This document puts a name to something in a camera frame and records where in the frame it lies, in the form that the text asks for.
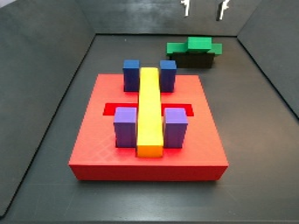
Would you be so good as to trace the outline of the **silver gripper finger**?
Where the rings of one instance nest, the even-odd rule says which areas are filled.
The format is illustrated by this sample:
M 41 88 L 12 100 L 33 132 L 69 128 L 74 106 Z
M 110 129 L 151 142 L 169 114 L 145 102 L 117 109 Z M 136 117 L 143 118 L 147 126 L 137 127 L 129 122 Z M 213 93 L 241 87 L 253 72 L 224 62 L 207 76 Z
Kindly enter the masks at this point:
M 184 7 L 184 17 L 189 16 L 189 7 L 191 7 L 191 0 L 180 0 L 180 4 Z
M 223 0 L 217 8 L 217 17 L 216 20 L 220 21 L 224 16 L 224 11 L 229 8 L 229 0 Z

